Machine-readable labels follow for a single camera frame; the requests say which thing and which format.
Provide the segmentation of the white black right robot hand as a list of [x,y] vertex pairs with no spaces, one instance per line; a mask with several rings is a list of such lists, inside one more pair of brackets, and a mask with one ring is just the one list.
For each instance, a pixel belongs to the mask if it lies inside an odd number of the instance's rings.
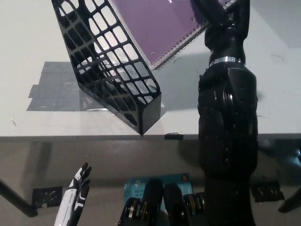
[[196,0],[208,27],[205,31],[205,46],[210,50],[209,65],[228,58],[228,61],[246,63],[244,40],[248,36],[250,1],[238,0],[225,9],[217,0]]

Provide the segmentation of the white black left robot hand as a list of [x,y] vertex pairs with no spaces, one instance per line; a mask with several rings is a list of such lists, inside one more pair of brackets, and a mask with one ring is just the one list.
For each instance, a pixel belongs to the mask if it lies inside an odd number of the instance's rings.
[[76,226],[78,224],[90,189],[88,176],[91,169],[92,167],[86,162],[72,178],[69,187],[63,194],[55,226]]

